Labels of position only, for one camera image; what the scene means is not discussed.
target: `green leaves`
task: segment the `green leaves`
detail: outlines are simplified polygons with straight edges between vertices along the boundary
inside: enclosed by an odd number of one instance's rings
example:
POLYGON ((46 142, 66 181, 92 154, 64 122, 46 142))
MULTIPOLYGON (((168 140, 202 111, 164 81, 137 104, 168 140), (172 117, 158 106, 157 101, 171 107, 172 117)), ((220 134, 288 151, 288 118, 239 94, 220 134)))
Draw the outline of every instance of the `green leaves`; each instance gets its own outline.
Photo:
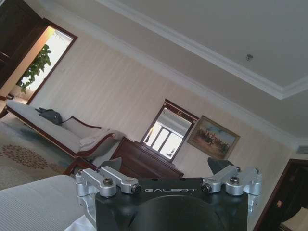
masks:
POLYGON ((21 91, 26 94, 26 88, 35 81, 35 76, 39 75, 40 71, 44 72, 45 65, 51 65, 48 54, 51 53, 48 45, 44 45, 42 50, 35 57, 33 62, 30 64, 28 69, 24 72, 17 85, 21 87, 21 91), (29 78, 25 83, 21 80, 24 78, 29 78))

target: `black bag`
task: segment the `black bag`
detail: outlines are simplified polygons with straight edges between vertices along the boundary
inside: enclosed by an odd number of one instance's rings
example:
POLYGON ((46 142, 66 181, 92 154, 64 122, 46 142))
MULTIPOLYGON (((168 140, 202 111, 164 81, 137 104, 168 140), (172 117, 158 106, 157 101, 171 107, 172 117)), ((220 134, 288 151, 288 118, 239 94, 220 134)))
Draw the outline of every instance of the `black bag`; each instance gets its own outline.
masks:
POLYGON ((52 109, 44 109, 44 108, 39 108, 39 109, 35 109, 39 112, 39 115, 41 117, 44 117, 45 119, 49 120, 50 122, 61 126, 62 125, 62 117, 60 115, 60 113, 55 112, 52 109))

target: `mirror frame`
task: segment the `mirror frame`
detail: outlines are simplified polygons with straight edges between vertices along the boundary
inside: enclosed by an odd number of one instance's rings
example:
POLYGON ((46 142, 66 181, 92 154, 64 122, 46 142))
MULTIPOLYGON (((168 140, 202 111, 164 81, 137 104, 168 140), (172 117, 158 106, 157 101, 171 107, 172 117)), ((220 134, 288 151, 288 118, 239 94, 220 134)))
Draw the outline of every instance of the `mirror frame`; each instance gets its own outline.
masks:
POLYGON ((185 142, 185 140, 187 139, 188 135, 190 134, 192 128, 194 127, 194 125, 196 124, 196 122, 199 120, 198 117, 196 117, 195 115, 193 115, 192 113, 186 111, 185 109, 177 106, 175 103, 171 102, 170 100, 165 99, 163 106, 161 107, 161 109, 159 110, 159 112, 157 113, 157 115, 155 116, 153 122, 150 124, 149 128, 147 129, 147 131, 145 132, 144 136, 142 137, 140 144, 144 147, 146 147, 147 149, 151 150, 153 153, 155 153, 156 155, 158 155, 159 157, 163 158, 165 161, 167 162, 172 162, 173 159, 176 157, 176 155, 178 154, 178 151, 180 150, 181 146, 183 145, 183 143, 185 142), (147 137, 147 135, 150 132, 150 129, 154 126, 155 122, 157 121, 158 117, 160 116, 160 114, 162 113, 163 109, 167 108, 170 111, 174 112, 175 114, 179 115, 180 117, 186 119, 187 121, 191 122, 190 127, 188 128, 185 136, 183 137, 182 142, 180 143, 178 149, 176 150, 176 152, 174 153, 174 155, 172 156, 171 159, 168 159, 167 157, 161 155, 158 151, 154 150, 153 148, 149 147, 148 145, 146 145, 143 140, 147 137))

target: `wooden chair leg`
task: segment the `wooden chair leg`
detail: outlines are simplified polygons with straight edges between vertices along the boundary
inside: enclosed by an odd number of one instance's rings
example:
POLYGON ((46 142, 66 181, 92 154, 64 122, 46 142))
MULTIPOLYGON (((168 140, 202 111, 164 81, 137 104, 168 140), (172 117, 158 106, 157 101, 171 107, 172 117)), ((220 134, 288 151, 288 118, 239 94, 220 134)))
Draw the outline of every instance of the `wooden chair leg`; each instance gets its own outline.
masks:
POLYGON ((7 106, 5 106, 2 112, 0 113, 0 119, 5 117, 7 114, 8 114, 7 106))
POLYGON ((84 160, 81 157, 77 157, 73 163, 70 164, 69 167, 67 167, 67 169, 63 172, 64 175, 68 175, 70 176, 76 167, 81 167, 82 169, 86 169, 86 168, 92 168, 93 170, 96 170, 97 167, 93 164, 91 164, 90 162, 84 160))

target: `carpet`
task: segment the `carpet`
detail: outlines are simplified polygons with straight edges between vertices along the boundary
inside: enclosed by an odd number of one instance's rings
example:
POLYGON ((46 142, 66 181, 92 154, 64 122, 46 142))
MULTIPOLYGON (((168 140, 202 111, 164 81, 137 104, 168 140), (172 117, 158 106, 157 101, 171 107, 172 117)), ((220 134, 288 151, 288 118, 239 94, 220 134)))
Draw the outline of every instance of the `carpet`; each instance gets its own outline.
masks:
POLYGON ((72 162, 12 114, 0 120, 0 190, 59 175, 72 162))

